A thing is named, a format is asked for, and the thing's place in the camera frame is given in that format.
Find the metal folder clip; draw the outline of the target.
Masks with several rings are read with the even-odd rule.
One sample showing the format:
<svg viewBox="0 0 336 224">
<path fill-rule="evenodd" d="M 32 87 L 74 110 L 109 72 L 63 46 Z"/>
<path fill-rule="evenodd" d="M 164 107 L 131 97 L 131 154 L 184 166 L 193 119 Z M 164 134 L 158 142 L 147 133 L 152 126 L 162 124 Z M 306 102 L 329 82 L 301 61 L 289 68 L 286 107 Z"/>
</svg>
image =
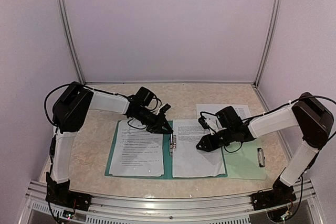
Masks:
<svg viewBox="0 0 336 224">
<path fill-rule="evenodd" d="M 169 145 L 169 154 L 173 156 L 173 150 L 176 149 L 176 135 L 171 134 L 170 136 L 170 145 Z"/>
</svg>

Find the printed paper sheet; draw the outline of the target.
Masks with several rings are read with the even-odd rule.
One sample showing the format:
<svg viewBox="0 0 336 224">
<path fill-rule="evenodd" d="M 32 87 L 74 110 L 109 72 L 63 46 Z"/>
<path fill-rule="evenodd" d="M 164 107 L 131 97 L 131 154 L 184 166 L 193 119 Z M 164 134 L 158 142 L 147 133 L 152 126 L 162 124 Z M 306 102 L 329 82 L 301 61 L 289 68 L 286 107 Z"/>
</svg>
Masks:
<svg viewBox="0 0 336 224">
<path fill-rule="evenodd" d="M 106 174 L 124 177 L 164 175 L 163 135 L 130 127 L 126 120 L 118 122 Z"/>
</svg>

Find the dark green folder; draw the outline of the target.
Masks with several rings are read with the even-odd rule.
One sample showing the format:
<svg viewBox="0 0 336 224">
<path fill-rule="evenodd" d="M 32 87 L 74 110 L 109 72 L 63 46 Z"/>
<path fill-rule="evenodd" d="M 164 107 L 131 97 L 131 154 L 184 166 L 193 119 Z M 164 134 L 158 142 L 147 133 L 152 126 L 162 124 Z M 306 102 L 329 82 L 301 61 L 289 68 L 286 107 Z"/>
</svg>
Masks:
<svg viewBox="0 0 336 224">
<path fill-rule="evenodd" d="M 173 121 L 169 122 L 170 126 L 173 127 Z M 169 154 L 169 145 L 170 145 L 170 136 L 171 134 L 168 135 L 163 135 L 163 161 L 164 161 L 164 175 L 160 176 L 160 177 L 127 177 L 127 178 L 143 178 L 143 179 L 179 179 L 179 178 L 173 178 L 172 176 L 172 157 Z M 107 171 L 107 167 L 105 170 L 105 176 L 109 176 L 109 177 L 124 177 L 124 176 L 111 176 L 111 175 L 107 175 L 106 174 Z"/>
</svg>

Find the white paper sheet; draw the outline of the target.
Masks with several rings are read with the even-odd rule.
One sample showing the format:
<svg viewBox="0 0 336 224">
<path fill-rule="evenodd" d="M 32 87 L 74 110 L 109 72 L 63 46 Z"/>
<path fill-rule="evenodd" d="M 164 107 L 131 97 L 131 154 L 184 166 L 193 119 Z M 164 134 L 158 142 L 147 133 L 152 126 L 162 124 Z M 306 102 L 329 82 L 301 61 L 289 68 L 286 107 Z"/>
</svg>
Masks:
<svg viewBox="0 0 336 224">
<path fill-rule="evenodd" d="M 236 113 L 238 114 L 238 116 L 240 116 L 242 119 L 249 118 L 251 116 L 249 107 L 243 104 L 197 104 L 196 105 L 197 118 L 201 117 L 202 111 L 215 114 L 221 109 L 228 106 L 232 106 L 236 111 Z"/>
</svg>

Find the printed paper stack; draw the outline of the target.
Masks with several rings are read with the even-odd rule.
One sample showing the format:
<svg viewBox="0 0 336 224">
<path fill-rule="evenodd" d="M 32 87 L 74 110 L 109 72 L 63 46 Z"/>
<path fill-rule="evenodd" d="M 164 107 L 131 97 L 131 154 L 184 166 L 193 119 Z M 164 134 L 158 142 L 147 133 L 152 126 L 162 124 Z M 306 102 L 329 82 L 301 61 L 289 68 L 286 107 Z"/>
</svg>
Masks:
<svg viewBox="0 0 336 224">
<path fill-rule="evenodd" d="M 209 133 L 197 120 L 174 120 L 176 147 L 172 155 L 173 178 L 226 177 L 222 151 L 205 152 L 197 144 Z"/>
</svg>

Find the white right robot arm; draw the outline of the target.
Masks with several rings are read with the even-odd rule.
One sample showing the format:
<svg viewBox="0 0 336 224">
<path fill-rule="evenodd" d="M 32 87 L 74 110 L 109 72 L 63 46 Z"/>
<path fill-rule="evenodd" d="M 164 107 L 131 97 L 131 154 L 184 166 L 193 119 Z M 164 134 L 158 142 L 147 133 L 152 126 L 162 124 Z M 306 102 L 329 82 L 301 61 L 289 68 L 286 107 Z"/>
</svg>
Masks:
<svg viewBox="0 0 336 224">
<path fill-rule="evenodd" d="M 244 119 L 232 106 L 227 106 L 212 115 L 220 127 L 207 118 L 209 112 L 202 111 L 198 122 L 209 134 L 201 137 L 196 149 L 209 153 L 231 143 L 244 144 L 271 133 L 299 130 L 301 143 L 277 178 L 279 185 L 268 194 L 269 201 L 279 205 L 288 198 L 288 188 L 314 164 L 320 151 L 335 137 L 335 116 L 322 101 L 335 103 L 331 98 L 305 92 L 273 110 Z"/>
</svg>

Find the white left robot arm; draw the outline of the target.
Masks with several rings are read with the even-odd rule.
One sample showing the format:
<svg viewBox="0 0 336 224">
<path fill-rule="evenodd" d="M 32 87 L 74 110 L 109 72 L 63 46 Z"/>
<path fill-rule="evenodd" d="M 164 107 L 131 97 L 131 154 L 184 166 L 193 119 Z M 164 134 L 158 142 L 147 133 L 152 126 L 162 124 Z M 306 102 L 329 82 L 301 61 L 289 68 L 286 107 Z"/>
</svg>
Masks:
<svg viewBox="0 0 336 224">
<path fill-rule="evenodd" d="M 49 151 L 51 165 L 46 182 L 56 186 L 52 195 L 64 206 L 74 199 L 72 191 L 67 189 L 70 184 L 69 162 L 73 141 L 90 110 L 107 111 L 122 114 L 130 120 L 136 119 L 152 134 L 173 133 L 165 115 L 171 106 L 166 103 L 161 104 L 157 110 L 149 109 L 148 106 L 157 96 L 145 87 L 141 87 L 136 94 L 124 95 L 98 90 L 74 81 L 60 85 L 52 92 L 60 89 L 64 91 L 52 106 L 53 115 L 47 117 L 55 129 L 55 135 Z"/>
</svg>

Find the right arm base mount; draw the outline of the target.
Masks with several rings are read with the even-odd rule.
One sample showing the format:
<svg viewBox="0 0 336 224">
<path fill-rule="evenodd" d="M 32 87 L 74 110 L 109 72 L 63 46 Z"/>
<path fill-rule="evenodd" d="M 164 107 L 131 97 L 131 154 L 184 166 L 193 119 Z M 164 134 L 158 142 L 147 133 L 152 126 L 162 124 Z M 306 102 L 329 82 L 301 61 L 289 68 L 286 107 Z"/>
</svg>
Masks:
<svg viewBox="0 0 336 224">
<path fill-rule="evenodd" d="M 292 203 L 296 198 L 293 186 L 287 186 L 280 181 L 278 177 L 274 182 L 272 189 L 266 191 L 258 191 L 251 195 L 251 202 L 254 210 L 262 210 Z"/>
</svg>

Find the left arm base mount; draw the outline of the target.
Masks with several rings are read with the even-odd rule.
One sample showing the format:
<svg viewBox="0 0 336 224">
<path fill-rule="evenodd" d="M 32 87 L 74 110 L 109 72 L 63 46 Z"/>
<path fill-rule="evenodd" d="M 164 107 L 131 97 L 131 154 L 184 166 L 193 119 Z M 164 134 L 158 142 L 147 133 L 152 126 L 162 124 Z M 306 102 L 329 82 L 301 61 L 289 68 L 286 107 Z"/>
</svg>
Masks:
<svg viewBox="0 0 336 224">
<path fill-rule="evenodd" d="M 63 183 L 56 183 L 53 180 L 49 181 L 47 183 L 46 201 L 74 210 L 88 211 L 92 196 L 86 193 L 71 191 L 69 187 L 70 180 Z"/>
</svg>

